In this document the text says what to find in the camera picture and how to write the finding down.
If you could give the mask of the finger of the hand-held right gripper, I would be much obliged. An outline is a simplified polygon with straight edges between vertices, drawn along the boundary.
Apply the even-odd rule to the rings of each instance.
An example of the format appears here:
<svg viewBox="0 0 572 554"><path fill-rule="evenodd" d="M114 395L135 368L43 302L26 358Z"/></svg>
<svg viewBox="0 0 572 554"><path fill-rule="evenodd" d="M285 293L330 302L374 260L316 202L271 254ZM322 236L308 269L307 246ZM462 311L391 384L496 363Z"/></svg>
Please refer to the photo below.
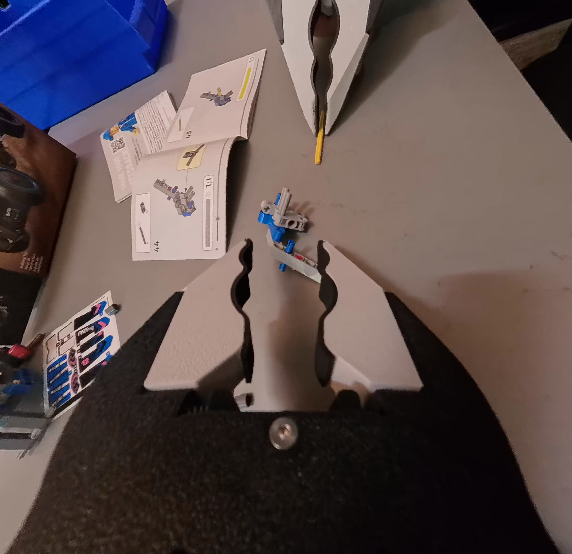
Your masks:
<svg viewBox="0 0 572 554"><path fill-rule="evenodd" d="M313 29L320 0L266 0L297 98L311 132L318 134L318 61Z"/></svg>
<svg viewBox="0 0 572 554"><path fill-rule="evenodd" d="M325 134L328 135L346 101L366 50L369 33L384 0L332 0L339 27L330 53L332 79L327 90Z"/></svg>

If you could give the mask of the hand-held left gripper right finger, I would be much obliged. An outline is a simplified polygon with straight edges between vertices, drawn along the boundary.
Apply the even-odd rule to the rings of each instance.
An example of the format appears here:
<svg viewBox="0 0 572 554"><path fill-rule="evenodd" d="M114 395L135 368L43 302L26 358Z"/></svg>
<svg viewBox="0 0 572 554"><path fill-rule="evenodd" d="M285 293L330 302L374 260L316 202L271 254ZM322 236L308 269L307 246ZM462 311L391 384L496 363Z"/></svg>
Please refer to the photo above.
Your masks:
<svg viewBox="0 0 572 554"><path fill-rule="evenodd" d="M315 374L334 391L419 392L423 382L386 293L331 243L317 247L321 277Z"/></svg>

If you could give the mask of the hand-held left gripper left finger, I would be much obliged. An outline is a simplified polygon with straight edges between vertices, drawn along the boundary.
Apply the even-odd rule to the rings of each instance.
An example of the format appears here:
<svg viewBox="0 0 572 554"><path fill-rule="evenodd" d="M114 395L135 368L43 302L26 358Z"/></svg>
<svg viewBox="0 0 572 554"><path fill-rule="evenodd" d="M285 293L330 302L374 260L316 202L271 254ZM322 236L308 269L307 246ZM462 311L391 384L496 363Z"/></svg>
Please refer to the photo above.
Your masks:
<svg viewBox="0 0 572 554"><path fill-rule="evenodd" d="M194 405L237 405L233 392L254 371L244 312L252 257L252 241L241 240L185 287L144 381L148 392L186 391Z"/></svg>

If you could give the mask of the grey and blue lego assembly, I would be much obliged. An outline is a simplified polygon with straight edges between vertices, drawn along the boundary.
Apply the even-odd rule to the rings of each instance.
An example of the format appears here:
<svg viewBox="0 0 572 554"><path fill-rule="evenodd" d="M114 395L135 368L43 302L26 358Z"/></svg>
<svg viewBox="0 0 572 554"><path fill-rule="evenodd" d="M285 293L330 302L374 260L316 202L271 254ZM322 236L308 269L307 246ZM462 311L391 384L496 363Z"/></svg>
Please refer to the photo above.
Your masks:
<svg viewBox="0 0 572 554"><path fill-rule="evenodd" d="M281 272L291 269L320 283L317 263L299 253L290 236L293 232L304 233L308 223L304 214L290 207L291 198L290 190L284 187L275 201L262 201L257 221L268 229L267 243Z"/></svg>

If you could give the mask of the open lego instruction booklet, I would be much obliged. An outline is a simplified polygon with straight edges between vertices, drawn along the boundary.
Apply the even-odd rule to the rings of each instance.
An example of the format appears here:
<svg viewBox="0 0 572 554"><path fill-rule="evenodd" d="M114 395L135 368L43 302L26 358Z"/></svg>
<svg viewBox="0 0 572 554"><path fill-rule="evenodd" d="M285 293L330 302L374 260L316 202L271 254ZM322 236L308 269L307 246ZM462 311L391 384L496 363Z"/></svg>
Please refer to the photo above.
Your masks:
<svg viewBox="0 0 572 554"><path fill-rule="evenodd" d="M132 181L134 261L218 259L226 252L231 150L247 141L266 49L191 76L161 151Z"/></svg>

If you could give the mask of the lego sticker sheet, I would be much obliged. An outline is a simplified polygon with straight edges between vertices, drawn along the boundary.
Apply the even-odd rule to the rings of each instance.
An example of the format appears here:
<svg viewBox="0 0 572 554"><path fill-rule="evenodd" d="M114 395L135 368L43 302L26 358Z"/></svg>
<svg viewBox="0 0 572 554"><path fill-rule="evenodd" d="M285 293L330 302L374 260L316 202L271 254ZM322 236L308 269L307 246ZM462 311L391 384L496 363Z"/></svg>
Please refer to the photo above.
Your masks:
<svg viewBox="0 0 572 554"><path fill-rule="evenodd" d="M44 339L43 403L45 412L54 412L52 418L81 399L120 349L116 315L105 314L112 303L112 294L107 291Z"/></svg>

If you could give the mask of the pile of loose lego parts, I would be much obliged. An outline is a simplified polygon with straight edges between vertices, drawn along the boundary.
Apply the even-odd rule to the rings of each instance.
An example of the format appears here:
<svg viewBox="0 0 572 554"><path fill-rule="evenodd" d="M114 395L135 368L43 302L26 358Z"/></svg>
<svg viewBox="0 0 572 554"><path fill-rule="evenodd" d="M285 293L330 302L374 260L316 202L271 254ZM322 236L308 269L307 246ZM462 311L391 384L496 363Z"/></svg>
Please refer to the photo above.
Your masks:
<svg viewBox="0 0 572 554"><path fill-rule="evenodd" d="M29 393L34 380L32 372L24 368L24 364L41 346L45 334L37 335L31 343L20 343L12 346L1 346L1 407L6 407L11 400Z"/></svg>

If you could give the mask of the lego set cardboard box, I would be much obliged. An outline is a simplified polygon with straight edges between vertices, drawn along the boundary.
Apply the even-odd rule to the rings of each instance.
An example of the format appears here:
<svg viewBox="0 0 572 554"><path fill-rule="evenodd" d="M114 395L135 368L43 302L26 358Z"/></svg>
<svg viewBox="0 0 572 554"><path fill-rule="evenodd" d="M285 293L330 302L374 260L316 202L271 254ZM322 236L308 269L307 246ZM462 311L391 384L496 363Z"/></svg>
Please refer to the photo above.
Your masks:
<svg viewBox="0 0 572 554"><path fill-rule="evenodd" d="M1 345L25 334L76 167L72 150L1 104Z"/></svg>

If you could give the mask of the blue plastic storage bin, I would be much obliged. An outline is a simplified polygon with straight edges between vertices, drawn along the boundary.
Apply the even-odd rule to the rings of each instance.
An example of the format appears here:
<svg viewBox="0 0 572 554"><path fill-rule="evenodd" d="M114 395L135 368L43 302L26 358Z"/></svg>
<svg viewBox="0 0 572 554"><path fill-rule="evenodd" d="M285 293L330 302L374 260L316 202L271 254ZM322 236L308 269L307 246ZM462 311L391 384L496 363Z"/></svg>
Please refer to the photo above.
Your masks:
<svg viewBox="0 0 572 554"><path fill-rule="evenodd" d="M58 68L117 45L155 68L165 0L1 0L1 69L39 54Z"/></svg>
<svg viewBox="0 0 572 554"><path fill-rule="evenodd" d="M1 103L40 129L148 77L166 19L159 2L131 24L104 2L37 9L1 32Z"/></svg>

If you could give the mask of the small printed leaflet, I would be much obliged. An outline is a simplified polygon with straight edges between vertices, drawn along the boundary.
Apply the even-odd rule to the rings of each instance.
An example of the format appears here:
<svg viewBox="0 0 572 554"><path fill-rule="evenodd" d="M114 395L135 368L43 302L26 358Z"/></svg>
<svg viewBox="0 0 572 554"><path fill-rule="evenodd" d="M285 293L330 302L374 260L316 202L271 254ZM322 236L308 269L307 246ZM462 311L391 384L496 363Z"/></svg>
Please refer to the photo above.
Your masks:
<svg viewBox="0 0 572 554"><path fill-rule="evenodd" d="M101 134L116 203L131 196L141 159L162 150L176 112L170 94L163 91Z"/></svg>

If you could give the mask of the brown wooden furniture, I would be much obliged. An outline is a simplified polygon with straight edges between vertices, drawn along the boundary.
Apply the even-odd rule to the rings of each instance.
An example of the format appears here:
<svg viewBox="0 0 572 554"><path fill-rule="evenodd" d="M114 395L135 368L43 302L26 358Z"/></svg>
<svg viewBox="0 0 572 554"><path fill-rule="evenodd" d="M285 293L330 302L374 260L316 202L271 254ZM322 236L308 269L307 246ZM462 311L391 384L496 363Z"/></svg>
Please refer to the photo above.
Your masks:
<svg viewBox="0 0 572 554"><path fill-rule="evenodd" d="M505 39L499 44L518 71L522 71L539 58L554 52L570 28L569 18Z"/></svg>

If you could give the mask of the grey parts tray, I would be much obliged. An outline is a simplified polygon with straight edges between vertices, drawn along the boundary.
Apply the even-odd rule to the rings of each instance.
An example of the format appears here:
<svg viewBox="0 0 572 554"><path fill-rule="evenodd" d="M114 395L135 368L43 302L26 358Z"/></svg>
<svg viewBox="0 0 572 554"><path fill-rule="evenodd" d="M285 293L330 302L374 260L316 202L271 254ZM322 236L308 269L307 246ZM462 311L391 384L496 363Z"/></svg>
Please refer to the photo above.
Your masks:
<svg viewBox="0 0 572 554"><path fill-rule="evenodd" d="M1 451L14 451L18 458L25 457L43 439L53 413L1 410Z"/></svg>

